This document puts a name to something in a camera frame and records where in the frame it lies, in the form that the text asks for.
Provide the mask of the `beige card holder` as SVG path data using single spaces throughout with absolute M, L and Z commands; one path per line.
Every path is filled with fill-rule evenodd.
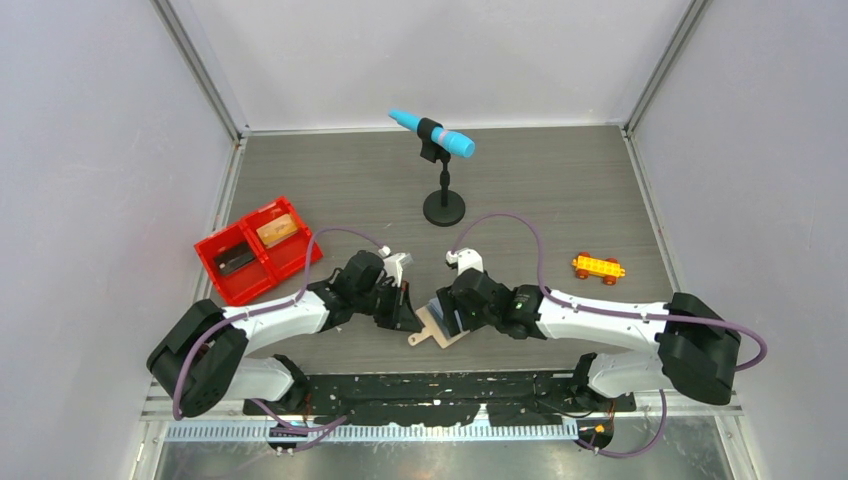
M 407 342 L 412 347 L 427 339 L 433 339 L 440 348 L 446 349 L 470 334 L 469 331 L 461 331 L 457 334 L 448 332 L 444 313 L 437 298 L 432 298 L 425 306 L 416 310 L 415 315 L 422 328 L 420 332 L 411 333 L 407 337 Z

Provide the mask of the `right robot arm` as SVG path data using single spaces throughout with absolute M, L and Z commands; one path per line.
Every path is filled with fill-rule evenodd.
M 741 335 L 698 297 L 676 292 L 668 302 L 623 303 L 576 297 L 525 284 L 509 288 L 468 269 L 431 302 L 449 336 L 490 326 L 513 339 L 576 339 L 621 348 L 580 357 L 571 397 L 596 410 L 624 394 L 674 389 L 710 405 L 733 393 Z

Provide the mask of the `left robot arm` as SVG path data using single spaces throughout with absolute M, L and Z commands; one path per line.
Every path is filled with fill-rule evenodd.
M 405 252 L 359 251 L 301 295 L 226 308 L 197 301 L 153 349 L 146 367 L 182 418 L 198 417 L 222 400 L 299 412 L 311 390 L 306 375 L 284 355 L 257 359 L 254 352 L 335 329 L 355 315 L 372 317 L 380 328 L 420 331 L 403 278 L 411 263 Z

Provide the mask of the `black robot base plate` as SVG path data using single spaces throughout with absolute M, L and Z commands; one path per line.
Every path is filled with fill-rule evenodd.
M 355 426 L 468 425 L 486 413 L 493 426 L 546 426 L 564 417 L 635 411 L 633 395 L 604 400 L 577 386 L 569 371 L 307 375 L 280 400 L 279 416 Z

